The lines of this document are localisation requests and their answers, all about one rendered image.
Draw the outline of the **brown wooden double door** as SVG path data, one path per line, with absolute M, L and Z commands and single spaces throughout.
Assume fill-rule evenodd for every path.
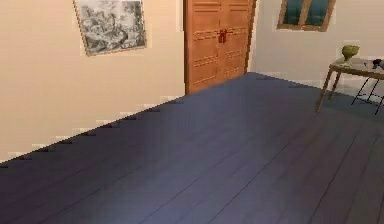
M 183 0 L 184 83 L 191 94 L 246 73 L 257 0 Z M 227 30 L 219 43 L 220 30 Z

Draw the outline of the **wooden framed window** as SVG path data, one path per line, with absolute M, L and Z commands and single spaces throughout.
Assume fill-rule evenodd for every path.
M 282 0 L 277 29 L 325 32 L 336 0 Z

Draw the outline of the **light wooden table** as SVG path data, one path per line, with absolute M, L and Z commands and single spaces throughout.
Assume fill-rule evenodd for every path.
M 341 65 L 342 59 L 338 59 L 337 61 L 331 63 L 329 65 L 328 73 L 324 81 L 323 87 L 321 89 L 319 99 L 316 102 L 315 112 L 318 113 L 320 111 L 325 93 L 328 88 L 329 81 L 333 73 L 336 73 L 336 78 L 328 96 L 329 100 L 332 99 L 342 74 L 350 74 L 350 75 L 355 75 L 360 77 L 366 77 L 366 79 L 369 78 L 369 80 L 370 79 L 376 79 L 376 80 L 380 79 L 380 81 L 384 80 L 384 70 L 381 67 L 377 67 L 376 69 L 373 69 L 372 61 L 373 60 L 352 58 L 350 60 L 349 66 L 342 66 Z

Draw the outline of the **green goblet vase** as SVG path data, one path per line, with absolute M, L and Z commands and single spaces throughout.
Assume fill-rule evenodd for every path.
M 344 65 L 349 65 L 350 60 L 359 52 L 360 47 L 356 45 L 345 45 L 342 48 L 342 55 L 344 56 Z

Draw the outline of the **black metal chair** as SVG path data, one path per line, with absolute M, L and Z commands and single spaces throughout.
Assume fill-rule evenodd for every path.
M 364 93 L 363 90 L 368 83 L 369 78 L 367 78 L 357 94 L 355 95 L 352 104 L 354 104 L 356 101 L 361 101 L 367 104 L 374 105 L 376 107 L 375 115 L 377 115 L 380 111 L 380 109 L 384 106 L 384 95 L 377 95 L 374 93 L 378 83 L 380 82 L 380 79 L 377 79 L 374 83 L 371 91 L 369 93 Z

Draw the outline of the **grey framed wall picture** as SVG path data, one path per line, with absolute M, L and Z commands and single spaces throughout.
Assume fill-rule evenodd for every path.
M 72 1 L 87 56 L 146 47 L 143 0 Z

